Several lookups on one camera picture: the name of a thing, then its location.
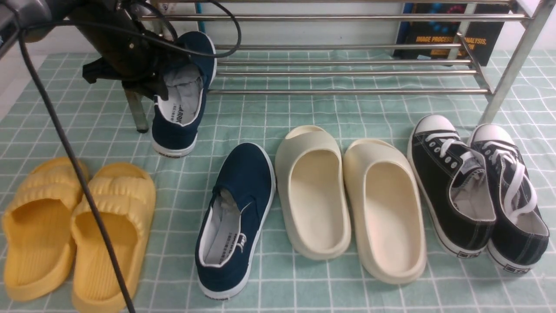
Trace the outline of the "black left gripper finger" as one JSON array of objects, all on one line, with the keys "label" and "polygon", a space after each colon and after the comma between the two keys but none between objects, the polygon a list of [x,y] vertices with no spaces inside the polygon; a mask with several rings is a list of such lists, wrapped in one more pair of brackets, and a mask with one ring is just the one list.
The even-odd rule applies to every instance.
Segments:
[{"label": "black left gripper finger", "polygon": [[82,77],[89,84],[97,83],[97,80],[114,80],[113,67],[103,58],[82,66]]}]

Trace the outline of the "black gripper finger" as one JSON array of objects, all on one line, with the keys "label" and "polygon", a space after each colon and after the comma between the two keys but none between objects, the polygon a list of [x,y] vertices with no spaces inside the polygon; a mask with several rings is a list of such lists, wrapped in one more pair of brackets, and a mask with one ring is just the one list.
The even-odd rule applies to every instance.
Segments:
[{"label": "black gripper finger", "polygon": [[122,86],[125,90],[134,92],[143,97],[155,100],[159,97],[168,100],[169,92],[163,76],[145,77],[139,80],[123,80]]}]

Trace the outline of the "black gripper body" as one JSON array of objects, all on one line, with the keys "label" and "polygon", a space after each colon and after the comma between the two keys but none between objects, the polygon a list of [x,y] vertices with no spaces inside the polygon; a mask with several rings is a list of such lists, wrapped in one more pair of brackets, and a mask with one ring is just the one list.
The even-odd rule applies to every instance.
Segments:
[{"label": "black gripper body", "polygon": [[[74,9],[68,16],[71,22],[93,22],[159,38],[147,30],[129,10],[110,10],[101,3],[86,3]],[[139,80],[155,75],[164,76],[165,69],[178,59],[189,55],[169,51],[143,38],[116,30],[93,26],[77,26],[86,40],[114,69],[114,80]]]}]

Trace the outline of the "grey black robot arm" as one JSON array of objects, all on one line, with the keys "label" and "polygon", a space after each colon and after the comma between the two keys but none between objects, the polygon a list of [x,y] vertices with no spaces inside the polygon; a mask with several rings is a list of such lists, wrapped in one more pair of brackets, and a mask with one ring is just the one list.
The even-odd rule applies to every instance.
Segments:
[{"label": "grey black robot arm", "polygon": [[75,26],[100,54],[82,68],[87,83],[120,81],[127,91],[166,100],[165,74],[191,58],[179,52],[182,43],[147,30],[140,20],[141,9],[163,17],[145,0],[3,0],[1,54],[20,38],[38,42],[55,27]]}]

